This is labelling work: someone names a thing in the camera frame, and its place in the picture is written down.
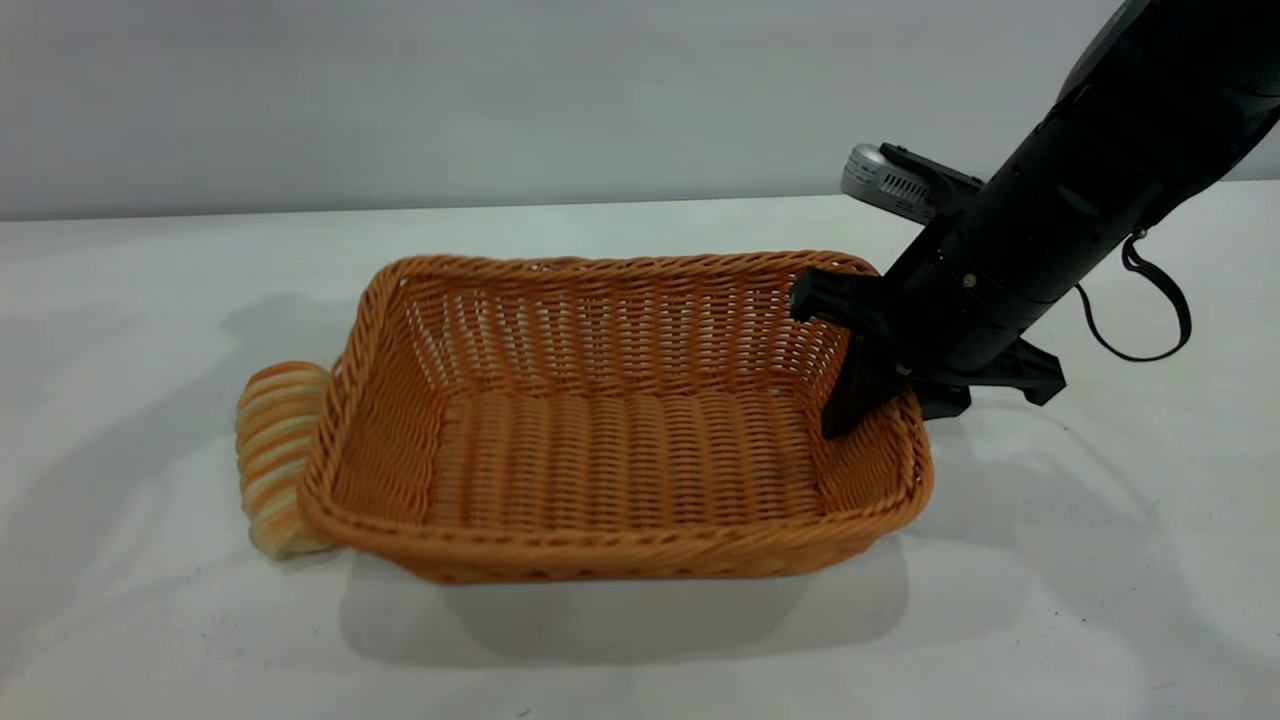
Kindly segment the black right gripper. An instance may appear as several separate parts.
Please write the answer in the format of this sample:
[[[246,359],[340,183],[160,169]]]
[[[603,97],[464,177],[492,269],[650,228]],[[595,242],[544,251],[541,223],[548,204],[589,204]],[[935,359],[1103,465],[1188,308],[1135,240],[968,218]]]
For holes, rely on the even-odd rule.
[[[804,270],[796,320],[852,332],[822,409],[822,437],[854,432],[911,391],[922,419],[963,415],[972,386],[1046,404],[1065,386],[1059,360],[1024,340],[1140,217],[1140,174],[1002,170],[989,183],[922,170],[850,170],[851,197],[923,223],[882,277]]]

